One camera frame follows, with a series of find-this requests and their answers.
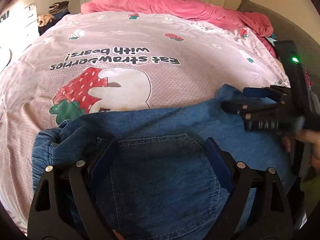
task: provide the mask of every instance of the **pink comforter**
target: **pink comforter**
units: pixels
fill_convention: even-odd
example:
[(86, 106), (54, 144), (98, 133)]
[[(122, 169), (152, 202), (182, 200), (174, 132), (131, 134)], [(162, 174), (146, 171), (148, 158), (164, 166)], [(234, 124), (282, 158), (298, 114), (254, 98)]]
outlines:
[(206, 21), (229, 31), (248, 26), (276, 57), (273, 47), (264, 38), (273, 33), (273, 27), (268, 17), (260, 13), (227, 10), (199, 0), (91, 0), (81, 6), (82, 13), (102, 11), (171, 14), (187, 20)]

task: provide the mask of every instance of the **black clamp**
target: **black clamp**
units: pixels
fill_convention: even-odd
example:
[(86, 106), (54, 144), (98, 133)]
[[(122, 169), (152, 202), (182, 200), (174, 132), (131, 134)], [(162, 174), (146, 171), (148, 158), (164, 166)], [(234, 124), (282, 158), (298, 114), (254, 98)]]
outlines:
[[(253, 170), (220, 150), (212, 138), (204, 145), (221, 187), (230, 196), (204, 240), (263, 240), (292, 237), (291, 212), (281, 181), (272, 167)], [(30, 240), (118, 240), (92, 201), (92, 192), (110, 168), (117, 152), (114, 138), (108, 140), (91, 161), (79, 160), (71, 167), (47, 166), (37, 186), (29, 214)], [(257, 188), (247, 228), (234, 233), (251, 188)], [(71, 215), (70, 195), (85, 232), (79, 232)]]
[[(278, 41), (276, 51), (284, 66), (291, 87), (271, 85), (263, 88), (244, 88), (248, 97), (270, 98), (270, 104), (246, 104), (223, 101), (221, 108), (228, 113), (239, 114), (247, 131), (279, 131), (296, 133), (302, 129), (320, 131), (320, 103), (316, 94), (306, 84), (305, 72), (293, 41)], [(308, 174), (311, 147), (295, 141), (291, 152), (292, 173), (300, 178)]]
[[(28, 220), (30, 240), (118, 240), (92, 201), (95, 187), (105, 176), (117, 152), (110, 138), (91, 161), (71, 167), (47, 166), (37, 186)], [(70, 210), (71, 192), (86, 233), (79, 233)]]

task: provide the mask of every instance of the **blue jeans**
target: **blue jeans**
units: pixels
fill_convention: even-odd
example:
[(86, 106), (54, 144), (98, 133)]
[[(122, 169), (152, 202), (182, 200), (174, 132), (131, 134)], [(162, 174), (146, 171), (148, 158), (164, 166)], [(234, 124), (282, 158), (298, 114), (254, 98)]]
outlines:
[[(126, 240), (203, 239), (228, 198), (202, 148), (208, 137), (251, 168), (276, 168), (286, 190), (295, 179), (278, 138), (245, 132), (239, 116), (220, 109), (222, 100), (270, 102), (224, 85), (198, 105), (88, 114), (41, 131), (32, 152), (33, 188), (46, 166), (86, 160), (113, 135), (119, 150), (94, 196), (111, 228)], [(253, 198), (254, 190), (239, 229)]]

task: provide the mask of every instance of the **metal screw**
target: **metal screw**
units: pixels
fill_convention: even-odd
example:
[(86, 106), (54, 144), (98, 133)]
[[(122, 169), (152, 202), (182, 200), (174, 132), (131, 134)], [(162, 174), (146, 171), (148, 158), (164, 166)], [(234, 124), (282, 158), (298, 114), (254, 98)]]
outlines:
[(82, 167), (83, 165), (85, 165), (85, 162), (80, 160), (80, 161), (77, 161), (76, 165), (77, 167)]
[(276, 169), (275, 169), (275, 168), (272, 168), (272, 167), (270, 167), (270, 168), (268, 169), (268, 171), (269, 171), (270, 173), (272, 173), (272, 174), (275, 174), (275, 173), (276, 173)]
[(245, 168), (245, 164), (243, 162), (238, 162), (237, 163), (237, 166), (241, 169), (244, 169)]
[(49, 171), (52, 171), (52, 170), (53, 170), (53, 167), (51, 165), (46, 166), (46, 168), (45, 168), (46, 172), (49, 172)]

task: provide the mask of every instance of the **stitching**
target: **stitching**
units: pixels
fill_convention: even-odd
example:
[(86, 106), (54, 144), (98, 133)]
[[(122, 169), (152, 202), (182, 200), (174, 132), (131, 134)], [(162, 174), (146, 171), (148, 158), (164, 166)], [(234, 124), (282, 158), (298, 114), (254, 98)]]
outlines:
[(217, 197), (217, 201), (216, 201), (216, 206), (214, 208), (214, 213), (217, 211), (218, 202), (219, 202), (219, 196), (220, 196), (220, 190), (221, 190), (221, 185), (219, 185), (218, 197)]
[(213, 190), (213, 196), (212, 196), (210, 210), (212, 210), (212, 205), (213, 205), (213, 201), (214, 201), (214, 192), (216, 191), (216, 184), (217, 184), (217, 176), (215, 176), (215, 180), (214, 180), (214, 190)]
[(50, 164), (50, 165), (52, 165), (52, 151), (53, 151), (53, 149), (56, 147), (56, 145), (58, 145), (58, 144), (55, 143), (55, 142), (52, 142), (52, 143), (50, 144), (50, 146), (49, 146), (49, 159), (48, 159), (48, 161), (49, 161), (49, 164)]
[[(191, 229), (191, 230), (189, 230), (188, 232), (185, 232), (185, 233), (181, 234), (180, 236), (184, 236), (184, 235), (186, 235), (186, 234), (188, 234), (188, 233), (190, 233), (190, 232), (198, 229), (199, 227), (203, 226), (204, 224), (208, 223), (209, 221), (211, 221), (211, 220), (214, 219), (214, 218), (215, 218), (215, 216), (214, 216), (213, 218), (210, 218), (209, 220), (203, 222), (201, 225), (197, 226), (196, 228)], [(170, 233), (167, 233), (167, 234), (164, 234), (164, 235), (153, 236), (153, 237), (148, 237), (148, 238), (141, 238), (141, 239), (135, 239), (135, 240), (148, 240), (148, 239), (153, 239), (153, 238), (160, 237), (160, 236), (166, 236), (166, 235), (168, 235), (168, 234), (176, 233), (176, 232), (178, 232), (178, 231), (181, 231), (181, 230), (183, 230), (183, 229), (186, 229), (186, 228), (192, 226), (193, 224), (195, 224), (196, 222), (192, 223), (191, 225), (189, 225), (189, 226), (187, 226), (187, 227), (185, 227), (185, 228), (182, 228), (182, 229), (179, 229), (179, 230), (177, 230), (177, 231), (173, 231), (173, 232), (170, 232)], [(173, 236), (173, 237), (168, 238), (167, 240), (170, 240), (170, 239), (173, 239), (173, 238), (176, 238), (176, 237), (180, 237), (180, 236)]]
[(133, 144), (127, 144), (127, 145), (120, 145), (120, 147), (132, 146), (132, 145), (140, 145), (140, 144), (149, 144), (149, 143), (173, 142), (173, 141), (178, 141), (178, 140), (179, 140), (179, 139), (174, 139), (174, 140), (165, 140), (165, 141), (160, 141), (160, 142), (133, 143)]
[(128, 139), (122, 140), (120, 142), (127, 142), (127, 141), (141, 141), (146, 139), (158, 139), (158, 138), (167, 138), (167, 137), (185, 137), (185, 134), (178, 134), (178, 135), (165, 135), (165, 136), (156, 136), (156, 137), (146, 137), (146, 138), (137, 138), (137, 139)]
[(113, 180), (112, 180), (112, 173), (111, 173), (111, 170), (110, 170), (110, 176), (111, 176), (111, 184), (112, 184), (113, 199), (115, 200), (115, 206), (116, 206), (117, 221), (118, 221), (118, 230), (119, 230), (119, 232), (120, 232), (120, 223), (119, 223), (118, 208), (117, 208), (117, 203), (116, 203), (115, 190), (114, 190), (114, 188), (113, 188)]

